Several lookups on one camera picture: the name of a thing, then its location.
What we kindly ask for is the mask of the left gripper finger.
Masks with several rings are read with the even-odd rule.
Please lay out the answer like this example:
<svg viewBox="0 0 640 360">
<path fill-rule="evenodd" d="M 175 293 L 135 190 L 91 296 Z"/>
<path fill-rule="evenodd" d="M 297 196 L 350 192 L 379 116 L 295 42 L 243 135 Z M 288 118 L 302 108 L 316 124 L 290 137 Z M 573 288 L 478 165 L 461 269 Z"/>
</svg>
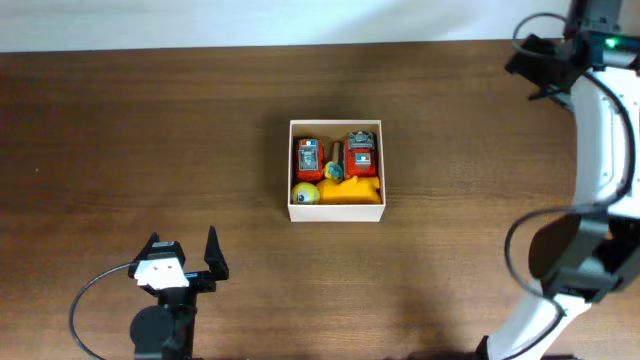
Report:
<svg viewBox="0 0 640 360">
<path fill-rule="evenodd" d="M 220 248 L 217 232 L 213 225 L 209 227 L 204 261 L 208 265 L 211 273 L 228 272 L 228 265 Z"/>
<path fill-rule="evenodd" d="M 133 259 L 133 262 L 138 263 L 139 261 L 145 260 L 148 257 L 148 254 L 150 253 L 153 247 L 153 244 L 157 243 L 158 241 L 159 241 L 159 235 L 156 232 L 153 232 L 149 240 L 146 242 L 146 244 L 143 246 L 140 252 Z"/>
</svg>

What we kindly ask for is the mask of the yellow grey toy ball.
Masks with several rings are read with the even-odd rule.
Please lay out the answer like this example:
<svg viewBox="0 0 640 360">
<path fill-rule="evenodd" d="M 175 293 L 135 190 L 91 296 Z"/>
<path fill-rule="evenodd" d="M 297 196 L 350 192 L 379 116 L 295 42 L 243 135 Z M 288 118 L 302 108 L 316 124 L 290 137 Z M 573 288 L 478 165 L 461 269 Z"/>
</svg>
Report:
<svg viewBox="0 0 640 360">
<path fill-rule="evenodd" d="M 292 188 L 291 202 L 295 205 L 316 205 L 320 202 L 319 190 L 312 183 L 300 182 Z"/>
</svg>

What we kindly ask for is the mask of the red fire truck toy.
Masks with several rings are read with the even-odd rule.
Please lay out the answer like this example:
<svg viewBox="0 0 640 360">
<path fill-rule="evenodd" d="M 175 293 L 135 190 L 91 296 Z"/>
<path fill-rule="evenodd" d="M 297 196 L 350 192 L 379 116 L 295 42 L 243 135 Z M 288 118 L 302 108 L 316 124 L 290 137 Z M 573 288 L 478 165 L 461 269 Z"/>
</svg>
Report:
<svg viewBox="0 0 640 360">
<path fill-rule="evenodd" d="M 323 178 L 324 145 L 316 138 L 299 139 L 296 144 L 296 179 L 316 183 Z"/>
</svg>

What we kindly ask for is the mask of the yellow wooden rattle drum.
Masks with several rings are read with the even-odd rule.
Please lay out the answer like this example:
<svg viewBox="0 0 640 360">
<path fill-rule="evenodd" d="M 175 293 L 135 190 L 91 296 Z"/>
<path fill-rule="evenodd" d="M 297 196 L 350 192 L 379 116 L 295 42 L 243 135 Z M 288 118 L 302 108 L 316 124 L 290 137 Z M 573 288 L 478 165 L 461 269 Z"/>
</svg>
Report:
<svg viewBox="0 0 640 360">
<path fill-rule="evenodd" d="M 341 158 L 341 143 L 334 142 L 331 148 L 331 157 L 325 164 L 323 169 L 323 175 L 326 179 L 334 181 L 342 181 L 344 179 L 344 172 L 340 166 Z"/>
</svg>

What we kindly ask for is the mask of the orange rubber animal toy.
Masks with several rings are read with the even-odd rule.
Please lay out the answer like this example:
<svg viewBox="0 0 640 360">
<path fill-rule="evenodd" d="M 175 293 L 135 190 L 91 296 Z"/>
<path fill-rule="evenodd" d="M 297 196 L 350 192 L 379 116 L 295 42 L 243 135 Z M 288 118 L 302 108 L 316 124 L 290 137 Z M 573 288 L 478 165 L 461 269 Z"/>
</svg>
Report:
<svg viewBox="0 0 640 360">
<path fill-rule="evenodd" d="M 379 205 L 382 203 L 378 177 L 354 176 L 342 182 L 325 179 L 316 185 L 323 205 Z"/>
</svg>

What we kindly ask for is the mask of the red fire truck with ladder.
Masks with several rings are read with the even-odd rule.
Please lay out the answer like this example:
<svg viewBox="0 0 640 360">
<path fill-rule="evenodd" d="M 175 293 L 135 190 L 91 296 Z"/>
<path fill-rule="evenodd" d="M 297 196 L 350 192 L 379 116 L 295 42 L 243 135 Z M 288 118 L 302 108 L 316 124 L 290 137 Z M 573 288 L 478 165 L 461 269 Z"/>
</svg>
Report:
<svg viewBox="0 0 640 360">
<path fill-rule="evenodd" d="M 346 179 L 377 176 L 375 134 L 356 131 L 347 134 L 344 141 L 343 170 Z"/>
</svg>

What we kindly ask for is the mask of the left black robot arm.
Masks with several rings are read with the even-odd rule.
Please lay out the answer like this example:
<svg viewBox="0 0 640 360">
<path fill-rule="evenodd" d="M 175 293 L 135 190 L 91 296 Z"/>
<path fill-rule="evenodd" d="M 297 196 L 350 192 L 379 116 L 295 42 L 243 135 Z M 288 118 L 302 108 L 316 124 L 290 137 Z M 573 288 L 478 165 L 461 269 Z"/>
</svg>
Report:
<svg viewBox="0 0 640 360">
<path fill-rule="evenodd" d="M 216 229 L 208 230 L 202 271 L 184 270 L 186 256 L 177 241 L 162 241 L 152 233 L 128 265 L 128 276 L 157 303 L 133 318 L 129 335 L 136 360 L 187 360 L 193 357 L 195 321 L 200 294 L 213 293 L 229 279 Z"/>
</svg>

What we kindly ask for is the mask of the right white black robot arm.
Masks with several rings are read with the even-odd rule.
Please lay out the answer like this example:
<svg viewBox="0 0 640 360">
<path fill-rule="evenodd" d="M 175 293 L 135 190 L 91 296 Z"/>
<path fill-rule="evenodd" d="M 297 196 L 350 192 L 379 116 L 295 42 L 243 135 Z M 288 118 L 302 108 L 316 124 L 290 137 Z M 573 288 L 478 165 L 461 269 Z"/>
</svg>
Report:
<svg viewBox="0 0 640 360">
<path fill-rule="evenodd" d="M 524 297 L 478 359 L 545 359 L 579 315 L 639 274 L 639 40 L 622 32 L 620 0 L 574 0 L 554 42 L 514 39 L 509 73 L 572 112 L 576 182 L 568 206 L 534 235 Z"/>
</svg>

